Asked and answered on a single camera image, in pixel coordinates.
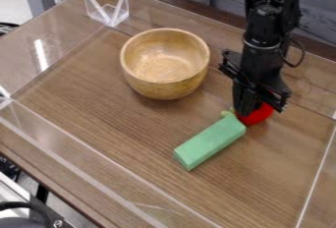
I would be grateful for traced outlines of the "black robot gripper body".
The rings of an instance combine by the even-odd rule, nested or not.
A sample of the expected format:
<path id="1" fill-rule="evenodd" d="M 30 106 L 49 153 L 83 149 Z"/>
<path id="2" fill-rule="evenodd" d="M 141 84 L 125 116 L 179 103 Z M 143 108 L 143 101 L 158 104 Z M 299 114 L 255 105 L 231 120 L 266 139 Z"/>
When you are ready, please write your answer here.
<path id="1" fill-rule="evenodd" d="M 238 53 L 225 49 L 221 51 L 221 56 L 218 70 L 231 78 L 231 81 L 239 80 L 247 89 L 255 87 L 262 90 L 263 102 L 277 112 L 282 112 L 291 91 L 281 76 L 283 67 L 281 51 L 247 49 Z"/>

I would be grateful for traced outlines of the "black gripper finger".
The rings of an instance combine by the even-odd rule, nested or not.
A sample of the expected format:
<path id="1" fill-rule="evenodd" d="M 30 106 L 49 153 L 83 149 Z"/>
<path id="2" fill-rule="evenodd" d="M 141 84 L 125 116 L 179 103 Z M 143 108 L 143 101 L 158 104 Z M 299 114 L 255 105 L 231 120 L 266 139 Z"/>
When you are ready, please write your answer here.
<path id="1" fill-rule="evenodd" d="M 255 110 L 259 109 L 261 104 L 263 102 L 263 96 L 265 96 L 263 91 L 257 89 L 255 87 L 250 87 L 247 89 L 247 95 L 246 95 L 247 114 L 251 114 Z"/>
<path id="2" fill-rule="evenodd" d="M 250 114 L 250 92 L 239 80 L 233 81 L 231 87 L 233 108 L 239 116 Z"/>

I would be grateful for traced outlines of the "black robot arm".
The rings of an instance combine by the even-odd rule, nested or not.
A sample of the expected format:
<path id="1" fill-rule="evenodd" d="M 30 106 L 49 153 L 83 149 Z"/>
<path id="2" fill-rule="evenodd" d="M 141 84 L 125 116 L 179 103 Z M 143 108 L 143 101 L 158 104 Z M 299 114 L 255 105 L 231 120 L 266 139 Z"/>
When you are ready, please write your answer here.
<path id="1" fill-rule="evenodd" d="M 246 117 L 263 105 L 278 112 L 286 107 L 291 91 L 281 69 L 298 66 L 287 51 L 301 13 L 298 0 L 245 0 L 243 10 L 242 51 L 223 50 L 218 69 L 231 78 L 234 112 Z"/>

